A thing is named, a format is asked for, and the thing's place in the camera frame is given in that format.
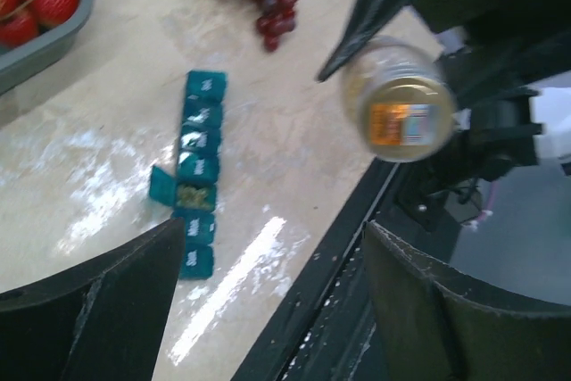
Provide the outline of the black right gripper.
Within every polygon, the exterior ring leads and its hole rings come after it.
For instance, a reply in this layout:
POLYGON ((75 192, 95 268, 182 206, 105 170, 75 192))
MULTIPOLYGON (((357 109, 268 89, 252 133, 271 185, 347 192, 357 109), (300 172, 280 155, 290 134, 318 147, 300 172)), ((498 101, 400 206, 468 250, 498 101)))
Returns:
POLYGON ((316 80, 333 76, 407 5, 435 34, 463 34, 459 52, 439 61, 461 100, 492 98, 570 72, 570 0, 355 0, 316 80))

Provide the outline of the teal weekly pill organizer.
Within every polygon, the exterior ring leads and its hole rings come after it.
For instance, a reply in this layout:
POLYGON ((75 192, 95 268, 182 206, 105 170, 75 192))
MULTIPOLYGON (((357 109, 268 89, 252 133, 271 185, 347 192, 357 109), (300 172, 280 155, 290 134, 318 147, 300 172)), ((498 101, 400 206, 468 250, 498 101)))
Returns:
POLYGON ((191 70, 186 86, 175 171, 153 166, 149 197, 172 209, 173 219, 184 221, 185 253, 179 278, 203 280, 214 271, 213 243, 217 222, 217 184, 224 119, 223 100, 228 77, 222 71, 191 70))

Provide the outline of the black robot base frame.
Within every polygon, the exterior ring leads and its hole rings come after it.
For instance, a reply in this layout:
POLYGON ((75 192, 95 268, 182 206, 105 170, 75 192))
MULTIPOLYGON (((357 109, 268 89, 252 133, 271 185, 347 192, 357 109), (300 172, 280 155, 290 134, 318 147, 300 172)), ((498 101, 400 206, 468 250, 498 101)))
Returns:
POLYGON ((397 171, 396 164, 371 162, 232 376, 234 381, 282 377, 359 240, 362 224, 370 218, 397 171))

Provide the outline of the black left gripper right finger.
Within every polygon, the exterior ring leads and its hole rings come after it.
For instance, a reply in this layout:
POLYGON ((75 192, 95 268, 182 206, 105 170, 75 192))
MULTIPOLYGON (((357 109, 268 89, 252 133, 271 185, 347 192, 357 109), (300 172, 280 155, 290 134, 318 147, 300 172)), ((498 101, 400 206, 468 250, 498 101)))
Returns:
POLYGON ((568 380, 570 309, 478 280, 371 221, 362 242, 392 380, 568 380))

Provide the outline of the amber pill bottle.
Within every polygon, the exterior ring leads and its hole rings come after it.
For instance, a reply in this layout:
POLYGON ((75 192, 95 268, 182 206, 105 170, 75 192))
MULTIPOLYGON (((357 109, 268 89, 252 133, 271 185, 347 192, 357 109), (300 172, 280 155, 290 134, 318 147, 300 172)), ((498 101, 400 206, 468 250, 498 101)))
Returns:
POLYGON ((385 162, 417 162, 441 150, 456 128, 455 96, 429 55, 377 36, 342 69, 343 108, 363 144, 385 162))

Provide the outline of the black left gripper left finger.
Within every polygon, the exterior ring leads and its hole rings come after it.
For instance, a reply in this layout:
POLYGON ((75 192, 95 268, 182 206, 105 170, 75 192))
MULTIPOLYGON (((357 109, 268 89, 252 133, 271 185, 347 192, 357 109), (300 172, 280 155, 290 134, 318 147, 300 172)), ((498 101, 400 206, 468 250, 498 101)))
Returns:
POLYGON ((124 245, 1 294, 3 380, 150 380, 185 249, 169 219, 124 245))

